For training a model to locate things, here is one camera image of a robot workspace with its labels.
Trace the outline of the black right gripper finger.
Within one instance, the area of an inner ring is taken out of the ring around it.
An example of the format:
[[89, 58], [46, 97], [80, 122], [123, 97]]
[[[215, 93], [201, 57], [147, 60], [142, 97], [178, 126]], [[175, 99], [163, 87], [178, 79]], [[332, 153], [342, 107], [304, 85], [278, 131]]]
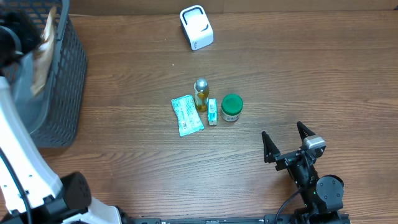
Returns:
[[262, 132], [262, 141], [264, 145], [264, 162], [275, 162], [276, 157], [280, 156], [280, 151], [265, 131]]
[[307, 128], [301, 121], [297, 122], [297, 129], [302, 141], [309, 136], [315, 135], [315, 133]]

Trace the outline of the small teal tissue pack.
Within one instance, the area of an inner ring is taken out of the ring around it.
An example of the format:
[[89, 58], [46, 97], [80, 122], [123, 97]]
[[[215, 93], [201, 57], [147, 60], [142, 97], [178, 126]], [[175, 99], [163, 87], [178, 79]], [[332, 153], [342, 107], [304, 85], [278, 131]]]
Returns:
[[211, 98], [208, 100], [208, 124], [210, 126], [216, 126], [218, 124], [218, 106], [217, 100]]

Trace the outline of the teal snack packet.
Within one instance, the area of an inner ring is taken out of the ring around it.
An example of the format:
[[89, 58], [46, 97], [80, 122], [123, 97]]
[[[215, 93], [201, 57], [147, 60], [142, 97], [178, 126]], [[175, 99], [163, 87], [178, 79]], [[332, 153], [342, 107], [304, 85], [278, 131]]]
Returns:
[[171, 100], [172, 108], [178, 121], [180, 137], [193, 134], [204, 129], [192, 95], [185, 95]]

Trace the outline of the yellow liquid bottle silver cap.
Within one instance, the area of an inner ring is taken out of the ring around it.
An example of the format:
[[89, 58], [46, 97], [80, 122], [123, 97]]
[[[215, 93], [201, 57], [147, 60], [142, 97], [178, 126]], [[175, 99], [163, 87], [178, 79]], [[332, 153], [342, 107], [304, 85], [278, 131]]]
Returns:
[[205, 78], [199, 78], [194, 83], [195, 92], [195, 106], [198, 111], [206, 111], [208, 106], [208, 96], [210, 93], [210, 88], [208, 82]]

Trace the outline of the beige Pantree snack pouch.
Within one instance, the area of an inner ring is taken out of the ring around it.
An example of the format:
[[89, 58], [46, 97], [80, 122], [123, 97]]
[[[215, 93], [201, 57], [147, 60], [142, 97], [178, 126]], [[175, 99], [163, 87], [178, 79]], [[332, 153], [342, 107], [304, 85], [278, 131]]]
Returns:
[[37, 96], [44, 89], [52, 64], [57, 35], [57, 29], [55, 27], [56, 13], [57, 7], [53, 6], [49, 12], [45, 28], [41, 35], [42, 42], [34, 50], [34, 77], [30, 87], [34, 96]]

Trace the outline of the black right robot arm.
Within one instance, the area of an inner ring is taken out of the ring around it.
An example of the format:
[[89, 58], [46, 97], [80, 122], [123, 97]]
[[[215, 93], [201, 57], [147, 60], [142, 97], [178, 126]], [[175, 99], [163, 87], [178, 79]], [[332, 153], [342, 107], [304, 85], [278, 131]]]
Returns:
[[[275, 215], [265, 215], [265, 223], [349, 223], [348, 215], [341, 215], [343, 208], [344, 182], [336, 175], [318, 176], [314, 164], [326, 148], [325, 140], [297, 123], [302, 145], [293, 152], [281, 154], [270, 136], [263, 131], [264, 162], [274, 163], [277, 171], [286, 169], [297, 187], [278, 209]], [[288, 203], [300, 195], [304, 207], [292, 215], [282, 215]]]

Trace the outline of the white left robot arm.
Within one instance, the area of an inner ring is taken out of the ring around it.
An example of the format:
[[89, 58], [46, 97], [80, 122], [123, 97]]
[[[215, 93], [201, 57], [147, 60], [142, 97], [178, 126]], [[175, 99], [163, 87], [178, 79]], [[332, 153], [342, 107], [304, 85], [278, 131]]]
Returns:
[[[39, 32], [22, 11], [1, 14], [1, 67], [22, 65], [27, 95], [47, 86], [56, 44], [56, 9]], [[60, 178], [44, 161], [25, 128], [10, 84], [1, 77], [1, 190], [9, 214], [2, 223], [124, 223], [117, 207], [91, 196], [84, 176]]]

